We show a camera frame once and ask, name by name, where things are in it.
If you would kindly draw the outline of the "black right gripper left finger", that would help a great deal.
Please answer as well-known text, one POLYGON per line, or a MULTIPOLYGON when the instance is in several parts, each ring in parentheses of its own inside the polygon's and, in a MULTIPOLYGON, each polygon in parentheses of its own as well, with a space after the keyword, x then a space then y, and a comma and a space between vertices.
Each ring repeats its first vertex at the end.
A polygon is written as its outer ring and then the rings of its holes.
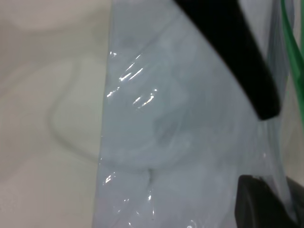
POLYGON ((281 111, 278 89, 236 0, 177 0, 220 55, 262 121, 281 111))

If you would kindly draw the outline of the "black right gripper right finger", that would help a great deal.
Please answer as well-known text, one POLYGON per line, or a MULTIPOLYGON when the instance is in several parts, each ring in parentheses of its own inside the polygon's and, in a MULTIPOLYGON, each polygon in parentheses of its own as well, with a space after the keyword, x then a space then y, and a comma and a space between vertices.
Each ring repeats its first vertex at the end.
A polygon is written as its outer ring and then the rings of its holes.
POLYGON ((265 181, 241 175, 237 184, 235 220, 237 228, 302 228, 304 226, 304 188, 287 178, 292 209, 297 221, 287 214, 282 201, 265 181))

